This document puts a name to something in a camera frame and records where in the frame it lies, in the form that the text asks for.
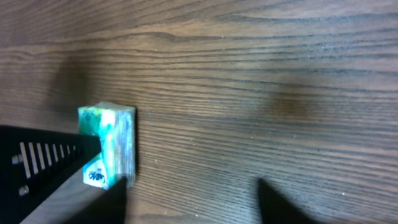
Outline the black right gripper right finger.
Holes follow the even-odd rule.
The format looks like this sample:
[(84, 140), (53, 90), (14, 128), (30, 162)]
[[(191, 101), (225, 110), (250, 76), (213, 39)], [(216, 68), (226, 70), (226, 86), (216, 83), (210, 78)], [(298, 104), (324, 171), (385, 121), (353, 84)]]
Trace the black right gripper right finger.
[(263, 224), (316, 224), (264, 179), (257, 180), (257, 196)]

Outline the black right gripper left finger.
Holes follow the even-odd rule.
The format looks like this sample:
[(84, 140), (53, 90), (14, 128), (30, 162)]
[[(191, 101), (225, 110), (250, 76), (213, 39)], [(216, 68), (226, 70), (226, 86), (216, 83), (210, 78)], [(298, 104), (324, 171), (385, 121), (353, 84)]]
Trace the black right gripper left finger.
[(103, 195), (64, 224), (124, 224), (127, 208), (127, 178), (122, 177)]

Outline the small teal tissue pack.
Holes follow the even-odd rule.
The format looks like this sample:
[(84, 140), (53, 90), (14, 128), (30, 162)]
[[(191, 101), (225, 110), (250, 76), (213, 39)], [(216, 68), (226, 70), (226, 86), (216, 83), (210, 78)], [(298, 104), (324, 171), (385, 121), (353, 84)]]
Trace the small teal tissue pack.
[(108, 190), (122, 177), (136, 179), (136, 109), (101, 102), (78, 108), (80, 134), (96, 136), (101, 152), (83, 166), (83, 183)]

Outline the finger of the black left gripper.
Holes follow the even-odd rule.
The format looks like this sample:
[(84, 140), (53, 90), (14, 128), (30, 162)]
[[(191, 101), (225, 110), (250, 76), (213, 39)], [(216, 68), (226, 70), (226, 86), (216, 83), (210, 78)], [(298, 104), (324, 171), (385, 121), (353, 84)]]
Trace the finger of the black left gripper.
[(97, 136), (1, 126), (1, 223), (20, 223), (101, 151)]

